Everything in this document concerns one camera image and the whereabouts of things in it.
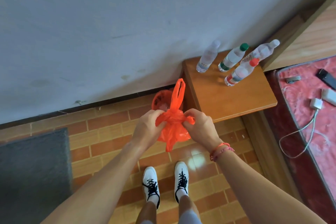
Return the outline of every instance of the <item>wooden headboard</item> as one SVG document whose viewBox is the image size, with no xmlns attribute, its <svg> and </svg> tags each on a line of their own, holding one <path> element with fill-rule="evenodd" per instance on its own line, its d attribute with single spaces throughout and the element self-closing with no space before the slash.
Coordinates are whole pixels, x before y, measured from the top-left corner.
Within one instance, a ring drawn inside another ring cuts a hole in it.
<svg viewBox="0 0 336 224">
<path fill-rule="evenodd" d="M 280 46 L 261 62 L 263 71 L 336 55 L 336 0 L 327 0 L 307 21 L 297 15 L 270 39 Z"/>
</svg>

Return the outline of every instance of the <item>charging cable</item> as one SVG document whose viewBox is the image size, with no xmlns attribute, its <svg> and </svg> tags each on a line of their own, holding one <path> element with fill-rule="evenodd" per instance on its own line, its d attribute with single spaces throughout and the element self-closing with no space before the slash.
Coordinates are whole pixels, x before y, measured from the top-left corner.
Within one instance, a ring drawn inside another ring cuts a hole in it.
<svg viewBox="0 0 336 224">
<path fill-rule="evenodd" d="M 312 100 L 310 101 L 310 107 L 313 108 L 313 109 L 315 109 L 313 118 L 310 120 L 310 122 L 309 122 L 306 126 L 304 126 L 303 128 L 301 128 L 301 129 L 299 129 L 299 130 L 297 130 L 297 131 L 295 131 L 295 132 L 293 132 L 293 133 L 290 133 L 290 134 L 288 134 L 288 135 L 285 135 L 285 136 L 281 137 L 280 140 L 279 140 L 279 146 L 280 146 L 280 149 L 281 149 L 281 151 L 283 152 L 283 154 L 285 154 L 288 158 L 297 158 L 298 156 L 300 156 L 301 154 L 303 154 L 303 153 L 308 149 L 308 146 L 309 146 L 310 142 L 311 142 L 312 139 L 313 139 L 313 134 L 314 134 L 314 129 L 315 129 L 316 116 L 317 116 L 319 110 L 322 109 L 322 100 L 321 100 L 321 99 L 318 99 L 318 98 L 314 98 L 314 99 L 312 99 Z M 313 123 L 313 128 L 312 128 L 312 130 L 311 130 L 310 138 L 309 138 L 308 143 L 307 143 L 306 147 L 304 148 L 304 150 L 303 150 L 302 152 L 300 152 L 298 155 L 294 156 L 294 157 L 288 156 L 288 155 L 284 152 L 284 150 L 282 149 L 282 147 L 281 147 L 281 140 L 284 139 L 285 137 L 288 137 L 288 136 L 292 135 L 292 134 L 295 134 L 295 133 L 297 133 L 297 132 L 300 132 L 301 130 L 304 130 L 304 129 L 305 129 L 306 127 L 308 127 L 311 123 Z"/>
</svg>

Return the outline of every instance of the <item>pink mattress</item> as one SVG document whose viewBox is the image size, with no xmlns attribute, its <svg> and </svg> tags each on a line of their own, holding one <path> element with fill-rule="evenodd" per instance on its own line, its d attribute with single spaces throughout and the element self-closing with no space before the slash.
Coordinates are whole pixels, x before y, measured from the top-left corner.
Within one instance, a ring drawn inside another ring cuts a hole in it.
<svg viewBox="0 0 336 224">
<path fill-rule="evenodd" d="M 312 98 L 321 98 L 321 89 L 329 88 L 315 75 L 324 68 L 336 78 L 336 56 L 307 64 L 272 71 L 267 79 L 278 106 L 265 111 L 270 126 L 279 139 L 304 127 L 313 117 Z M 285 79 L 301 76 L 288 84 Z M 289 156 L 296 156 L 308 142 L 312 124 L 301 133 L 288 136 L 281 145 Z M 305 154 L 292 159 L 284 156 L 305 203 L 326 222 L 336 223 L 336 107 L 323 102 L 317 114 L 313 139 Z"/>
</svg>

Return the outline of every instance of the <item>tabletop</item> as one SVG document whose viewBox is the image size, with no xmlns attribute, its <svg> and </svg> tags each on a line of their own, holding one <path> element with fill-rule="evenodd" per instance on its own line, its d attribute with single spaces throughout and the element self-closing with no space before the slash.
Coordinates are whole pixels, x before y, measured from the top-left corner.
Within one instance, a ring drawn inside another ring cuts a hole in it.
<svg viewBox="0 0 336 224">
<path fill-rule="evenodd" d="M 233 69 L 223 73 L 219 71 L 218 64 L 229 51 L 218 53 L 205 73 L 196 71 L 200 57 L 187 59 L 182 63 L 186 84 L 191 90 L 197 109 L 211 116 L 214 122 L 261 111 L 278 103 L 259 65 L 238 84 L 225 85 L 224 78 Z"/>
</svg>

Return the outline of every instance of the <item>smartphone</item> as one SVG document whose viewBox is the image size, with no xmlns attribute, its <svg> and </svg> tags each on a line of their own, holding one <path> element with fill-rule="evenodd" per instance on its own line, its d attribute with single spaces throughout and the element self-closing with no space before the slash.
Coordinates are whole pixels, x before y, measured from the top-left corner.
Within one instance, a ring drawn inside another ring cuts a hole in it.
<svg viewBox="0 0 336 224">
<path fill-rule="evenodd" d="M 317 72 L 316 76 L 330 88 L 336 90 L 336 79 L 328 71 L 322 68 Z"/>
</svg>

